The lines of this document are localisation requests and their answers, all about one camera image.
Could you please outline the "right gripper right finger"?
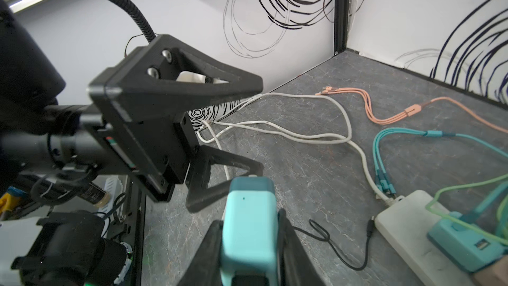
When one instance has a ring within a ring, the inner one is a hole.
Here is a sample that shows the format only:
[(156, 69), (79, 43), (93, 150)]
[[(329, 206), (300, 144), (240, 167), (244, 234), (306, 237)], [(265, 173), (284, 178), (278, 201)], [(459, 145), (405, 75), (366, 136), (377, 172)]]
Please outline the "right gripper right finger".
[(279, 285), (325, 285), (284, 209), (278, 212), (278, 224), (276, 256)]

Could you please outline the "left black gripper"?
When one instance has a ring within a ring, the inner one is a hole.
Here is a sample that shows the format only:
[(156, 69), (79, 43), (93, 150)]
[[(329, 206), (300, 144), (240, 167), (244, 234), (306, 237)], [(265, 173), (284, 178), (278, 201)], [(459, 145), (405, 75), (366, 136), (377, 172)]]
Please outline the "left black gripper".
[(232, 178), (213, 173), (214, 166), (240, 169), (242, 177), (262, 176), (264, 166), (218, 148), (198, 149), (183, 112), (262, 91), (262, 77), (162, 34), (89, 84), (89, 96), (105, 117), (99, 111), (80, 116), (79, 160), (95, 164), (101, 175), (129, 176), (154, 202), (170, 201), (185, 182), (185, 206), (198, 213), (230, 190)]

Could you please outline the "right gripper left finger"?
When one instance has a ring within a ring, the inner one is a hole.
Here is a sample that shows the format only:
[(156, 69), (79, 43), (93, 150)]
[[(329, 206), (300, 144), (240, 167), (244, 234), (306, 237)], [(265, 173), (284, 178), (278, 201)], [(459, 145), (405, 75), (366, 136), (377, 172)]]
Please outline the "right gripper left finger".
[(178, 286), (222, 285), (220, 275), (222, 229), (222, 221), (212, 222)]

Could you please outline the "teal plug adapter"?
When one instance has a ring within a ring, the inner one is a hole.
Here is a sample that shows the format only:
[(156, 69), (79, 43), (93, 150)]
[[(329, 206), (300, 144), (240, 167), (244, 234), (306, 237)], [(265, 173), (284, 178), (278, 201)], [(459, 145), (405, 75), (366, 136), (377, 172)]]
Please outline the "teal plug adapter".
[(278, 285), (279, 220), (267, 177), (237, 177), (226, 200), (220, 275), (223, 285)]
[(427, 238), (461, 270), (475, 273), (501, 259), (507, 247), (448, 219), (441, 219)]

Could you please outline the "long colourful power strip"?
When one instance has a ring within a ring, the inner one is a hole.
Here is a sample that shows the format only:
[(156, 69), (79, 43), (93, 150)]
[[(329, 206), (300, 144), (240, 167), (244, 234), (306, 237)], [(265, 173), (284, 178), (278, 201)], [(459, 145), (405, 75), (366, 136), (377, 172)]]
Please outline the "long colourful power strip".
[[(448, 212), (430, 194), (417, 190), (382, 211), (375, 225), (425, 285), (476, 285), (472, 279), (476, 272), (461, 270), (427, 238), (427, 233), (443, 218), (476, 232), (476, 219), (505, 195), (505, 188), (500, 185), (469, 214)], [(491, 239), (497, 242), (501, 231), (498, 228)]]

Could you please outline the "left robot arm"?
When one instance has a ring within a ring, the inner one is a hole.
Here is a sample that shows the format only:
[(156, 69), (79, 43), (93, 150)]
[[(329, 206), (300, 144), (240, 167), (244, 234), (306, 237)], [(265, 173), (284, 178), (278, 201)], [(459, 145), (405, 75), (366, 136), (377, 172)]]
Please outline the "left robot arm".
[(163, 34), (133, 50), (89, 85), (89, 106), (62, 107), (65, 82), (30, 34), (1, 4), (1, 171), (56, 175), (83, 189), (97, 176), (126, 175), (153, 201), (189, 188), (197, 212), (224, 197), (209, 187), (214, 164), (261, 175), (263, 165), (198, 143), (189, 111), (245, 99), (263, 90), (258, 75), (228, 66)]

